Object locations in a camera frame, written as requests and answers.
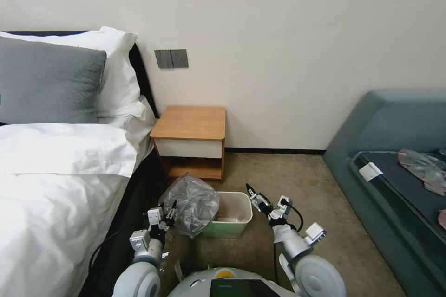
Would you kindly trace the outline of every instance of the black baseboard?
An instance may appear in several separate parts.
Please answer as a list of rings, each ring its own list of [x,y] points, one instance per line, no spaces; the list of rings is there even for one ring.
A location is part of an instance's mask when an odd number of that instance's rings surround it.
[[[229,153],[280,153],[280,154],[313,154],[322,155],[326,150],[306,150],[289,148],[224,148]]]

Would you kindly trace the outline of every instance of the light switch panel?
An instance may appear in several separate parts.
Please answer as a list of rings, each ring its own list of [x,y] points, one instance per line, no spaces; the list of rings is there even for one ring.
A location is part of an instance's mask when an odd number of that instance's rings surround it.
[[[173,67],[189,67],[186,49],[171,50]]]
[[[173,68],[172,56],[170,50],[155,50],[159,68]]]

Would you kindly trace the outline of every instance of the white drawer front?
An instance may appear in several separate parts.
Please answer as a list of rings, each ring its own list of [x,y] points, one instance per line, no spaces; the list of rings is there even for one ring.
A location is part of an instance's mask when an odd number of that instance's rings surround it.
[[[221,158],[222,142],[156,139],[158,153],[162,156],[193,158]]]

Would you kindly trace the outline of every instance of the white trash can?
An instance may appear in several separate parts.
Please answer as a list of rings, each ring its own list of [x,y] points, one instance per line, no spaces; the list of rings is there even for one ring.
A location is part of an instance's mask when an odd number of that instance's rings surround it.
[[[211,238],[238,238],[252,219],[251,201],[245,193],[218,193],[220,207],[217,215],[202,234]]]

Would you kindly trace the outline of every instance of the carpet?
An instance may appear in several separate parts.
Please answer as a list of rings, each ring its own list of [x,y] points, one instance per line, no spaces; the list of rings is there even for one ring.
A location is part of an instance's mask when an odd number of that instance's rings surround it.
[[[303,231],[315,221],[325,228],[327,235],[312,254],[337,268],[348,296],[405,296],[321,156],[226,154],[224,173],[223,182],[209,182],[215,190],[246,192],[245,183],[249,183],[273,204],[281,194],[286,195],[303,215]],[[289,222],[299,225],[292,211]],[[197,236],[190,240],[169,232],[166,250],[169,256],[161,265],[161,296],[178,284],[173,270],[177,259],[184,272],[236,267],[274,280],[273,233],[264,215],[257,211],[240,238]],[[278,271],[280,285],[291,290],[279,264]]]

